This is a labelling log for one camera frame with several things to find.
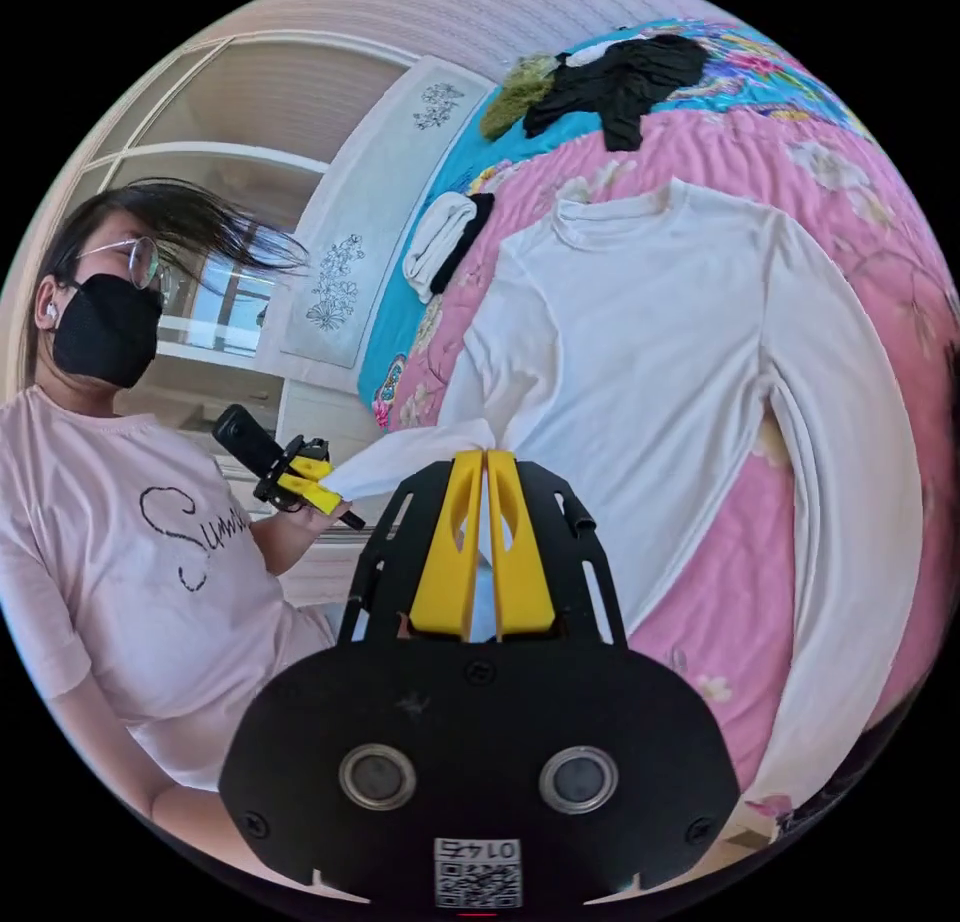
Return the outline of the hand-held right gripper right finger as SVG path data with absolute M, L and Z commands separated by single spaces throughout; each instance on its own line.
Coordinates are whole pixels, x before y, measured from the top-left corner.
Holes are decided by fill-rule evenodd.
M 486 472 L 497 638 L 547 634 L 555 612 L 516 459 L 491 450 Z

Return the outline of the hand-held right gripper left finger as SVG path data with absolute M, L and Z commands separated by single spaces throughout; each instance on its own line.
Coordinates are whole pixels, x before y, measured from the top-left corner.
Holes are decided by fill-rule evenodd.
M 447 484 L 410 609 L 411 627 L 428 635 L 468 639 L 478 560 L 483 452 L 458 454 Z

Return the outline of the person's left hand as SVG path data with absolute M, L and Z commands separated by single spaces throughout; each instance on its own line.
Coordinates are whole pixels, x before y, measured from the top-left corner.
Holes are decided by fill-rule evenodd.
M 277 511 L 252 521 L 249 531 L 267 572 L 274 577 L 287 573 L 323 533 L 351 510 L 350 502 L 340 503 L 330 514 L 303 504 L 295 510 Z

